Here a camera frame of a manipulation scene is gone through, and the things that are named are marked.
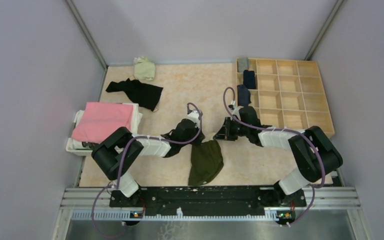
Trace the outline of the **navy underwear cream waistband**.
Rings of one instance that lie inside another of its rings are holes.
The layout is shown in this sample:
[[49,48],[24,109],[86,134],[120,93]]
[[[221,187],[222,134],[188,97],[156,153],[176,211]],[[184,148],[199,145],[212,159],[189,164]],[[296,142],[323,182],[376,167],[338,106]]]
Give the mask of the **navy underwear cream waistband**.
[[237,88],[237,104],[241,107],[248,107],[251,104],[251,93],[244,84],[239,84]]

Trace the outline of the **dark green underwear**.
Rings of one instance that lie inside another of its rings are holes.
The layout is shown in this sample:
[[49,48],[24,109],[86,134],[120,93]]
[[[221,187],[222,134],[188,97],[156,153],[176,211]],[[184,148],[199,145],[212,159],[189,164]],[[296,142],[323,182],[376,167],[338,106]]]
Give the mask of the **dark green underwear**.
[[200,145],[192,145],[189,186],[202,186],[210,183],[224,167],[220,144],[209,140]]

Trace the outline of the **navy orange underwear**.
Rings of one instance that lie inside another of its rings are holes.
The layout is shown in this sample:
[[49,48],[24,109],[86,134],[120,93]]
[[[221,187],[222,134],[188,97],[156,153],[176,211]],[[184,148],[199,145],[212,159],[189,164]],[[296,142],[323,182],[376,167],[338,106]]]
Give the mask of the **navy orange underwear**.
[[253,70],[244,70],[243,71],[243,84],[249,90],[257,89],[256,74]]

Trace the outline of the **grey underwear white waistband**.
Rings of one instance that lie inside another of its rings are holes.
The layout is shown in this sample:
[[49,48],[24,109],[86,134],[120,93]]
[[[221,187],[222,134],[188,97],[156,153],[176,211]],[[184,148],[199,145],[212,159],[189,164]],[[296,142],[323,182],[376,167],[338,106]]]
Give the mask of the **grey underwear white waistband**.
[[251,63],[248,57],[239,57],[236,59],[236,63],[238,73],[243,73],[245,70],[250,69]]

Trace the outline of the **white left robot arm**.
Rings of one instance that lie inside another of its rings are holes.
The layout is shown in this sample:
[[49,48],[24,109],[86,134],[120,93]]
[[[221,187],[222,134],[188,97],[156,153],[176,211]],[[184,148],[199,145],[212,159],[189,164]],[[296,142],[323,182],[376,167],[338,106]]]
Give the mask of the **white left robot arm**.
[[129,168],[141,156],[170,158],[186,145],[200,145],[205,136],[202,121],[184,118],[176,128],[161,136],[133,134],[120,127],[92,149],[91,157],[110,181],[110,188],[121,192],[121,200],[129,207],[140,202],[139,184]]

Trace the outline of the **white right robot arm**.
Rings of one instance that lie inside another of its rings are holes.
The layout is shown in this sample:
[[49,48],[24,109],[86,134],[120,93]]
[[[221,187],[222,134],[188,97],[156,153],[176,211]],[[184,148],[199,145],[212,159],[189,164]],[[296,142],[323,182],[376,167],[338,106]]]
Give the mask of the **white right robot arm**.
[[246,137],[259,147],[274,147],[290,151],[297,167],[275,183],[273,200],[279,206],[287,206],[294,193],[341,167],[343,158],[319,126],[292,130],[272,125],[262,125],[256,110],[251,106],[228,106],[229,116],[224,119],[214,140],[236,141]]

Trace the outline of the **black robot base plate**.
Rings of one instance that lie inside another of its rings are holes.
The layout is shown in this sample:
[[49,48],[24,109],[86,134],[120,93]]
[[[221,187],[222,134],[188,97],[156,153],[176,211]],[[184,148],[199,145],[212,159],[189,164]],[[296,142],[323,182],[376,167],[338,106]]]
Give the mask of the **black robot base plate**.
[[271,185],[141,187],[131,197],[118,190],[110,195],[113,208],[140,208],[148,217],[174,216],[181,209],[187,217],[262,216],[269,207],[306,207],[303,190],[284,195]]

